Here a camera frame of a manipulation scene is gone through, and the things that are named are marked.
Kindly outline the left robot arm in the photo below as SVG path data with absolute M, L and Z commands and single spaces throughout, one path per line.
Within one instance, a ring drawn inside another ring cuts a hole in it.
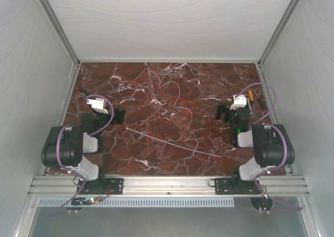
M 89 161 L 85 154 L 98 154 L 103 150 L 103 127 L 110 122 L 122 124 L 125 110 L 109 108 L 105 113 L 92 110 L 80 118 L 79 125 L 54 126 L 41 152 L 45 167 L 62 169 L 79 178 L 79 194 L 108 195 L 123 193 L 123 178 L 107 178 L 102 167 Z

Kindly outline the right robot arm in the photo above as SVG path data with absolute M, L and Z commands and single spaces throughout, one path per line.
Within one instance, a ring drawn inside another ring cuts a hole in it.
M 282 124 L 249 125 L 251 111 L 244 108 L 232 109 L 219 105 L 216 120 L 224 114 L 223 121 L 231 128 L 230 139 L 235 148 L 252 148 L 253 157 L 228 178 L 214 180 L 217 194 L 259 194 L 254 179 L 271 171 L 293 164 L 295 152 Z

